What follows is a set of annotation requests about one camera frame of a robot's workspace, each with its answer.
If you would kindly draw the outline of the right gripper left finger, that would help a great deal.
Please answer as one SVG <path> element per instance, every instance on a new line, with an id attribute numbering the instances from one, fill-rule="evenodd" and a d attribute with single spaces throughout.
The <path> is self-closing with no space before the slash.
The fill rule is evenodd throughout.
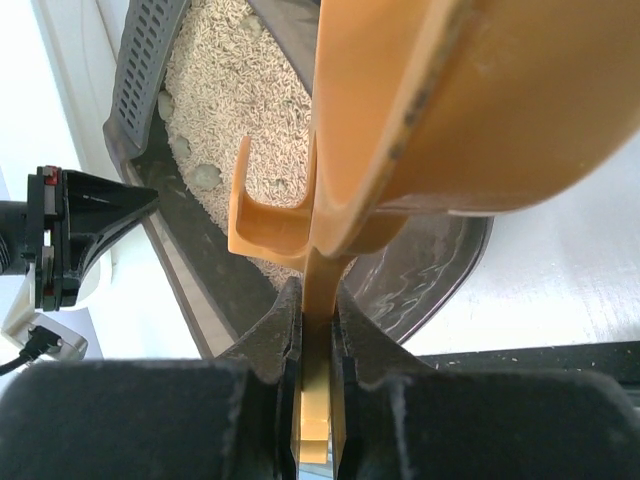
<path id="1" fill-rule="evenodd" d="M 5 479 L 294 479 L 301 286 L 214 359 L 43 362 L 1 399 Z"/>

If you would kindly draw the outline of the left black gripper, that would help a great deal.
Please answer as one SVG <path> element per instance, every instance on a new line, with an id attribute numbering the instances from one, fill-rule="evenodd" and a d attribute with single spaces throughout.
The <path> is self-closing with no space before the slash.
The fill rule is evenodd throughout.
<path id="1" fill-rule="evenodd" d="M 39 167 L 28 176 L 25 202 L 1 203 L 1 274 L 32 272 L 35 307 L 57 311 L 62 288 L 79 289 L 99 258 L 158 204 L 151 188 Z"/>

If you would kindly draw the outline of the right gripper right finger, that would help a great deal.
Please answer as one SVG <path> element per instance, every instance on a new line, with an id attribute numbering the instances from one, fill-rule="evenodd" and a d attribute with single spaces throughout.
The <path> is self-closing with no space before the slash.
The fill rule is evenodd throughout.
<path id="1" fill-rule="evenodd" d="M 611 377 L 435 369 L 346 288 L 331 323 L 338 479 L 635 479 L 639 417 Z"/>

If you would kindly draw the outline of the grey litter box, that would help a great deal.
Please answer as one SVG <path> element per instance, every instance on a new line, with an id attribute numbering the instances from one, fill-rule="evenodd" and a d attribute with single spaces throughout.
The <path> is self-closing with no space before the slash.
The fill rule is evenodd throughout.
<path id="1" fill-rule="evenodd" d="M 258 39 L 239 26 L 250 14 L 264 28 Z M 275 206 L 303 197 L 318 16 L 315 1 L 127 3 L 105 142 L 128 182 L 159 194 L 145 227 L 205 356 L 250 330 L 290 276 L 228 251 L 228 203 L 243 137 L 253 146 L 249 194 Z M 162 90 L 175 105 L 168 122 Z M 178 137 L 188 158 L 174 153 Z M 220 170 L 216 188 L 193 184 L 199 165 Z"/>

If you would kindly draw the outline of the yellow litter scoop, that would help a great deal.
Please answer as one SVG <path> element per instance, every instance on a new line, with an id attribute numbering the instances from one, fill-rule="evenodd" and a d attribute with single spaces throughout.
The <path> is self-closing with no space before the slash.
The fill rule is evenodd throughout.
<path id="1" fill-rule="evenodd" d="M 228 246 L 301 272 L 302 461 L 326 460 L 329 322 L 357 256 L 418 213 L 495 215 L 538 204 L 639 126 L 635 1 L 324 1 L 304 199 L 246 191 L 243 140 Z"/>

